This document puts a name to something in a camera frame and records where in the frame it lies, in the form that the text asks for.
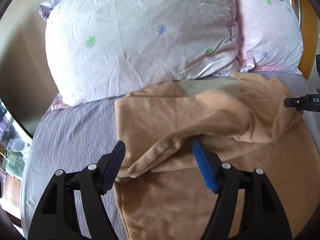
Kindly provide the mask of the tan beige garment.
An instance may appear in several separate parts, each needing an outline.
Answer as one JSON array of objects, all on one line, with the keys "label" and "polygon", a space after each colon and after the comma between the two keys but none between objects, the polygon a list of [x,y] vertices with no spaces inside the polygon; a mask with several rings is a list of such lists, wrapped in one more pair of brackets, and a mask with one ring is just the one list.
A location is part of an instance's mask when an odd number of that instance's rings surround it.
[{"label": "tan beige garment", "polygon": [[199,139],[222,161],[263,169],[293,236],[319,206],[319,114],[284,106],[309,90],[302,77],[238,73],[238,95],[220,89],[188,96],[174,82],[115,103],[126,153],[114,192],[128,239],[200,239],[217,196],[192,153]]}]

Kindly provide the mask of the wooden headboard trim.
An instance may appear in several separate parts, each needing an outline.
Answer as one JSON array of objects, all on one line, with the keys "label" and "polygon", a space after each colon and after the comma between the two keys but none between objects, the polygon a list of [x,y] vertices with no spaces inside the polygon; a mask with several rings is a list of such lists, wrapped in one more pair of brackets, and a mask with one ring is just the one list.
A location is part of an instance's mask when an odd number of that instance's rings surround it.
[{"label": "wooden headboard trim", "polygon": [[304,51],[299,70],[309,79],[315,65],[318,48],[318,16],[309,0],[289,0],[298,18],[302,32]]}]

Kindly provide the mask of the cluttered bedside desk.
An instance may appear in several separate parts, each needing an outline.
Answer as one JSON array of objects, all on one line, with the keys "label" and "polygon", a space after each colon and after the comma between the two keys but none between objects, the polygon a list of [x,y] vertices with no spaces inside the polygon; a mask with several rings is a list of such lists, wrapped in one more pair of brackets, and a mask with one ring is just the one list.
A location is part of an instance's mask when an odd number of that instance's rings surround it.
[{"label": "cluttered bedside desk", "polygon": [[20,205],[23,171],[32,139],[1,102],[1,197]]}]

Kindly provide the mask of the white floral pillow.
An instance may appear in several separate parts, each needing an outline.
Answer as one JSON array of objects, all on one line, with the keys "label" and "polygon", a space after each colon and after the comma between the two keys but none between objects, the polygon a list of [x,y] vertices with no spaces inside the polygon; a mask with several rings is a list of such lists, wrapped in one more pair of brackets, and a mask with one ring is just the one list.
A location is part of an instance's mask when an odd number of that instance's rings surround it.
[{"label": "white floral pillow", "polygon": [[48,0],[38,12],[69,106],[240,70],[235,0]]}]

